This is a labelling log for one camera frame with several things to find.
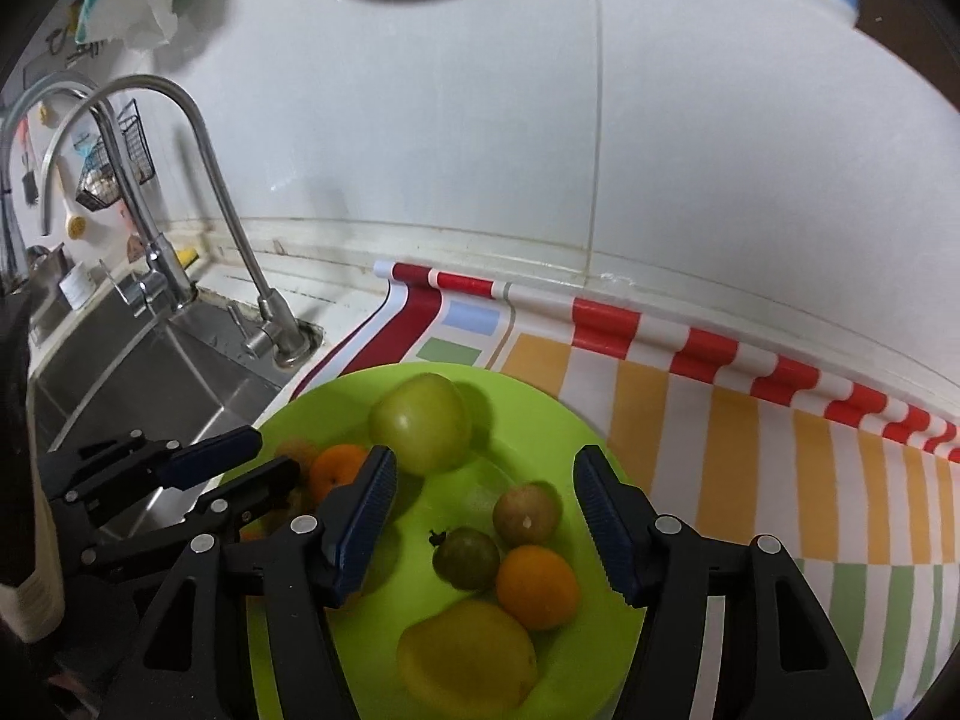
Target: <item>red and white stripe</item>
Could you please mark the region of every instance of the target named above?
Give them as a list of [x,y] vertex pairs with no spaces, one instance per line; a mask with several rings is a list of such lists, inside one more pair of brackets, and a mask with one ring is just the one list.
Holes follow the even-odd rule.
[[[437,317],[440,292],[446,290],[505,301],[515,309],[569,323],[576,348],[726,386],[960,463],[956,422],[735,338],[523,284],[404,263],[377,263],[374,271],[391,281],[384,305],[305,377],[296,394],[349,370],[398,362]],[[318,378],[321,370],[323,376]]]

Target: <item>green plate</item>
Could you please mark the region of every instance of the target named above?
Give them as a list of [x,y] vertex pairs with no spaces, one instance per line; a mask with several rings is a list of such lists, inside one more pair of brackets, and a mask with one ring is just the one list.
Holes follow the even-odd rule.
[[[467,597],[431,567],[430,530],[470,525],[493,535],[491,510],[504,490],[522,482],[551,483],[563,500],[563,519],[547,544],[572,566],[582,590],[576,618],[534,634],[539,683],[511,720],[592,718],[618,690],[637,646],[643,613],[614,593],[600,565],[573,493],[577,451],[602,440],[556,400],[520,381],[467,365],[383,365],[334,379],[306,392],[261,428],[263,451],[233,476],[274,456],[290,437],[319,447],[368,443],[371,406],[405,379],[430,370],[453,381],[473,419],[472,456],[455,471],[421,480],[400,474],[397,502],[373,555],[363,595],[328,611],[330,631],[363,720],[439,720],[404,689],[395,665],[397,640],[410,625]],[[621,478],[623,472],[613,459]],[[251,599],[250,648],[262,720],[280,720],[266,620]]]

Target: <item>green apple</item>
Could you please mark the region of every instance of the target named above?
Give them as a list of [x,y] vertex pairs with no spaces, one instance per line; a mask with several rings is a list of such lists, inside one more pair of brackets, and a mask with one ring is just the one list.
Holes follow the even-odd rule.
[[456,469],[470,442],[467,404],[449,379],[420,373],[373,406],[370,438],[394,450],[400,468],[416,476]]

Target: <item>sink basin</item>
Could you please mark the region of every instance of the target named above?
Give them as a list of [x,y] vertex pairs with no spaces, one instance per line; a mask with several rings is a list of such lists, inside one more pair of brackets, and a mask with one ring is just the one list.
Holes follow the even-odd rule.
[[[140,429],[190,445],[251,424],[294,370],[253,359],[223,306],[199,299],[133,317],[110,293],[35,378],[37,451]],[[179,522],[203,490],[156,490],[104,527],[123,538]]]

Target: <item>chrome faucet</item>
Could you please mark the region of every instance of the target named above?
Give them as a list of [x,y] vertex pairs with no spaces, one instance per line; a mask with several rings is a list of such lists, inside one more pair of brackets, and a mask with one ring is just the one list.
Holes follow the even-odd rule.
[[[66,94],[74,98],[83,98],[96,87],[86,76],[75,71],[60,71],[50,74],[25,90],[24,93],[11,105],[0,127],[0,287],[4,293],[17,289],[27,279],[27,250],[20,232],[20,225],[13,212],[13,191],[11,190],[10,155],[13,149],[13,138],[16,136],[16,127],[30,109],[54,94]],[[104,139],[110,162],[116,165],[117,181],[125,196],[131,194],[133,168],[126,149],[119,148],[123,143],[123,134],[117,124],[117,117],[112,105],[102,100],[91,111],[94,115],[100,135]],[[45,218],[49,218],[49,194],[44,198],[42,206]]]
[[[229,228],[237,250],[240,252],[244,265],[247,266],[247,271],[250,273],[253,284],[259,293],[257,304],[262,317],[260,327],[251,328],[250,323],[243,319],[237,310],[232,311],[234,322],[243,333],[247,351],[256,356],[262,356],[272,348],[280,365],[294,365],[301,362],[312,350],[311,338],[299,328],[287,301],[283,299],[283,295],[267,282],[260,264],[256,261],[256,256],[253,255],[253,249],[243,226],[240,224],[240,218],[237,217],[233,201],[230,199],[227,184],[224,182],[223,174],[220,171],[220,164],[217,162],[217,156],[213,151],[213,144],[210,143],[206,123],[200,114],[200,108],[197,107],[197,103],[194,103],[193,98],[173,81],[160,76],[138,74],[137,76],[124,76],[121,79],[114,79],[99,88],[91,89],[85,99],[64,116],[51,139],[40,167],[41,198],[45,201],[50,194],[51,184],[53,183],[51,168],[67,130],[73,127],[88,110],[105,103],[109,95],[127,89],[146,89],[165,95],[165,97],[173,100],[181,108],[181,111],[184,111],[187,120],[190,122],[197,146],[200,148],[200,159],[203,160],[203,167],[210,179],[210,185],[213,186],[213,194],[216,196],[224,220],[227,222],[227,228]],[[106,138],[104,138],[104,145],[107,146]],[[120,165],[128,168],[130,161],[126,155],[126,149],[120,148],[118,151],[122,152],[120,154]],[[113,162],[113,155],[109,148],[107,154]],[[150,208],[139,191],[139,185],[133,179],[132,170],[130,178],[131,191],[125,194],[125,197],[133,222],[140,232],[144,247],[147,250],[147,265],[150,271],[137,280],[131,288],[118,289],[124,300],[128,305],[133,306],[135,311],[142,311],[147,303],[152,302],[162,293],[171,295],[176,307],[179,308],[196,297],[196,290],[190,283],[184,268],[179,264],[179,260],[176,259],[174,248],[157,228],[157,222],[152,217]]]

